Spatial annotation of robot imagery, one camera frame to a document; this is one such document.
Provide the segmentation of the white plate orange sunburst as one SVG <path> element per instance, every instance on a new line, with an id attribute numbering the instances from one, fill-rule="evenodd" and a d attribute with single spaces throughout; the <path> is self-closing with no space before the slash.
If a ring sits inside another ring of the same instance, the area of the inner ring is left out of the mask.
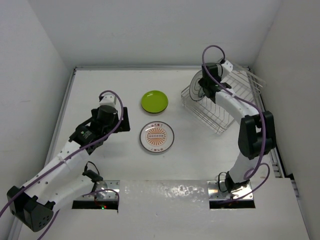
<path id="1" fill-rule="evenodd" d="M 139 142 L 144 150 L 162 154 L 169 150 L 175 141 L 172 127 L 163 121 L 147 123 L 139 133 Z"/>

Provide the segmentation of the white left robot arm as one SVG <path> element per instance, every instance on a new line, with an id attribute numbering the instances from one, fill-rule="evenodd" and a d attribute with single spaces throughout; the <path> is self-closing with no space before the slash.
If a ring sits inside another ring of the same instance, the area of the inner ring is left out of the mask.
<path id="1" fill-rule="evenodd" d="M 71 171 L 113 133 L 130 131 L 128 109 L 120 112 L 110 105 L 91 110 L 91 117 L 79 124 L 62 150 L 35 177 L 23 186 L 12 186 L 6 196 L 10 212 L 33 232 L 48 225 L 62 207 L 87 194 L 103 177 L 84 170 L 74 180 Z"/>

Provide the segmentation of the lime green plate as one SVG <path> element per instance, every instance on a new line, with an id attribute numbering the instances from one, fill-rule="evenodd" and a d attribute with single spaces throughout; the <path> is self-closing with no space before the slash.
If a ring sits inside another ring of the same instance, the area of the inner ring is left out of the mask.
<path id="1" fill-rule="evenodd" d="M 140 104 L 148 112 L 160 112 L 167 108 L 169 100 L 162 91 L 151 90 L 142 96 Z"/>

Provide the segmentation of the dark brown patterned plate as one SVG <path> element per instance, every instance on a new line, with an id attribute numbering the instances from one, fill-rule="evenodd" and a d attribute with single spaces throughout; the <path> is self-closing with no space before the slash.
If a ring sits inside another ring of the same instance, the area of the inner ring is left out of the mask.
<path id="1" fill-rule="evenodd" d="M 166 110 L 167 110 L 167 109 L 165 108 L 165 109 L 163 109 L 162 111 L 150 112 L 150 111 L 145 110 L 144 108 L 142 109 L 142 111 L 143 111 L 146 115 L 148 115 L 148 116 L 158 116 L 158 115 L 163 114 Z"/>

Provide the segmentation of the blue floral patterned plate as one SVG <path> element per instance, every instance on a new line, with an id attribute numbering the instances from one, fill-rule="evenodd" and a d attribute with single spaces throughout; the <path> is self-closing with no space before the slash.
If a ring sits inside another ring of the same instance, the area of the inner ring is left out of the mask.
<path id="1" fill-rule="evenodd" d="M 202 100 L 206 96 L 204 90 L 202 87 L 200 87 L 199 92 L 198 92 L 198 98 L 199 100 Z"/>

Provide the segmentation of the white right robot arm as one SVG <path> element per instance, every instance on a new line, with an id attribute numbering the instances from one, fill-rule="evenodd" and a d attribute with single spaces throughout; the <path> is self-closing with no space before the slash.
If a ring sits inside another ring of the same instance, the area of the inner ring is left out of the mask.
<path id="1" fill-rule="evenodd" d="M 245 186 L 258 171 L 262 159 L 276 146 L 274 116 L 261 111 L 255 104 L 236 95 L 232 87 L 223 82 L 231 71 L 230 62 L 202 64 L 202 77 L 198 84 L 205 97 L 224 108 L 239 124 L 239 155 L 226 173 L 224 185 L 228 192 Z"/>

